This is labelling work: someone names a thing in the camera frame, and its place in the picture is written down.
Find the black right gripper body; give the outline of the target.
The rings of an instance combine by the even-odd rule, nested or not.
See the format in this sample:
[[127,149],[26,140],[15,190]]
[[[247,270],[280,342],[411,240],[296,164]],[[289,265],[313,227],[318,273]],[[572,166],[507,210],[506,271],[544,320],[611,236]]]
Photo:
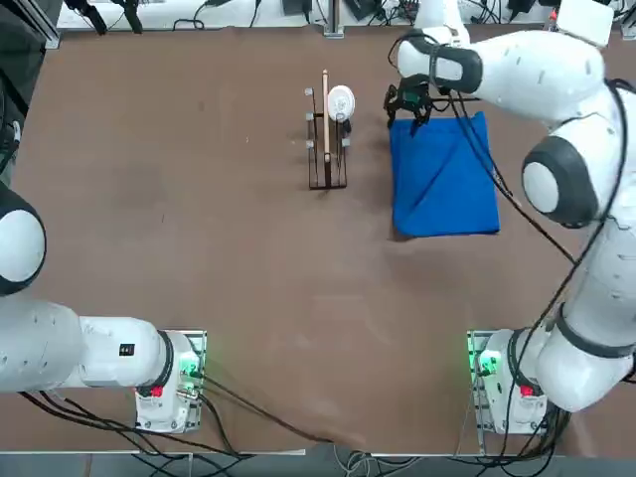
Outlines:
[[397,87],[397,104],[399,107],[431,106],[428,82],[418,76],[402,78]]

